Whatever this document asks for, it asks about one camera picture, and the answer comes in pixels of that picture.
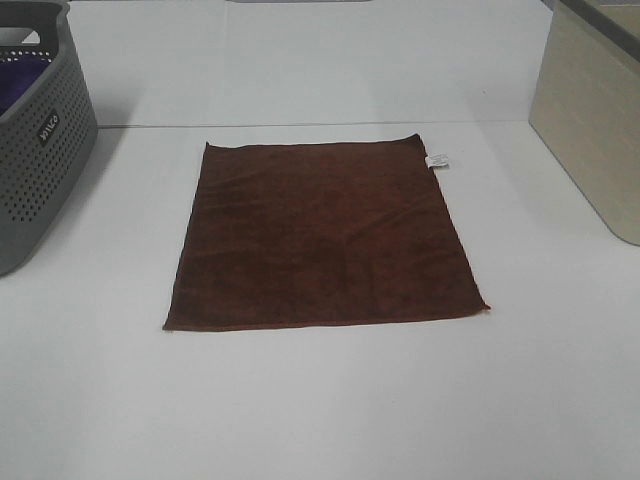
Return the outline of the brown towel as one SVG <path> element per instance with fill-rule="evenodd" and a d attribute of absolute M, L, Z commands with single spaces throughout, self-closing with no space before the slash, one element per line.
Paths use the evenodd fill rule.
<path fill-rule="evenodd" d="M 207 145 L 164 329 L 421 322 L 487 310 L 420 136 Z"/>

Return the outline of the grey perforated laundry basket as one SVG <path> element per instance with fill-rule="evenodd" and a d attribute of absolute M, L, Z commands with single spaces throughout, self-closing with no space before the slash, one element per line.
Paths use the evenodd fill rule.
<path fill-rule="evenodd" d="M 36 44 L 4 45 L 1 62 L 52 58 L 42 94 L 1 115 L 1 272 L 36 249 L 82 173 L 97 122 L 67 15 L 66 1 L 4 1 L 1 25 L 30 29 Z"/>

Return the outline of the beige storage box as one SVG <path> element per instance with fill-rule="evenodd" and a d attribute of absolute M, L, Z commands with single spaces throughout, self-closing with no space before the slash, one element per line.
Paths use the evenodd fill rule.
<path fill-rule="evenodd" d="M 529 123 L 609 230 L 638 244 L 638 6 L 556 2 Z"/>

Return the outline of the purple cloth in basket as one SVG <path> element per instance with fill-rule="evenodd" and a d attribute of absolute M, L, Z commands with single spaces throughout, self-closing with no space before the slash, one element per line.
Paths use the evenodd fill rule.
<path fill-rule="evenodd" d="M 42 94 L 51 83 L 52 58 L 22 56 L 1 62 L 1 115 Z"/>

